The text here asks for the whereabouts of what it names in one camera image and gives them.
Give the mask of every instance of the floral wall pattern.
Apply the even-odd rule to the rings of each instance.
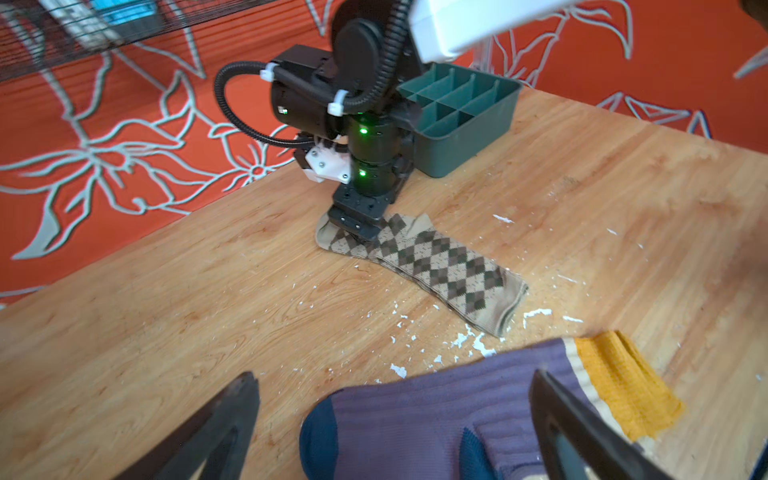
[[[292,161],[228,124],[211,75],[327,47],[341,0],[281,0],[0,84],[0,308]],[[38,36],[0,12],[33,52]],[[496,35],[475,64],[529,87],[768,151],[768,34],[735,1],[596,0]],[[292,137],[269,87],[236,112]]]

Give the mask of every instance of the wooden table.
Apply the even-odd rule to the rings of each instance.
[[[285,167],[0,312],[0,477],[111,478],[251,370],[243,478],[303,478],[318,400],[481,358],[445,344],[465,324],[415,284],[316,246],[334,188]],[[659,463],[746,478],[768,433],[767,198],[765,155],[525,91],[510,134],[416,172],[391,211],[428,213],[523,275],[522,311],[554,310],[486,347],[624,331],[689,409]]]

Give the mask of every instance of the white mount bracket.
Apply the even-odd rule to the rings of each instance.
[[[348,184],[352,180],[352,158],[348,153],[341,154],[335,148],[315,145],[306,153],[306,162],[310,169],[304,169],[307,178],[315,182],[335,180]]]

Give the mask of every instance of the metal grid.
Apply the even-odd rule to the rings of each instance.
[[[276,0],[9,0],[0,81]]]

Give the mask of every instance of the white cable tie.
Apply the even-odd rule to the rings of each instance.
[[[328,104],[328,113],[334,117],[341,117],[344,115],[344,97],[349,92],[346,90],[339,90],[336,92],[336,96],[333,101]]]
[[[278,66],[275,62],[271,61],[270,63],[266,64],[266,67],[262,68],[259,72],[259,76],[262,80],[266,80],[269,83],[272,83],[275,81],[275,67]]]

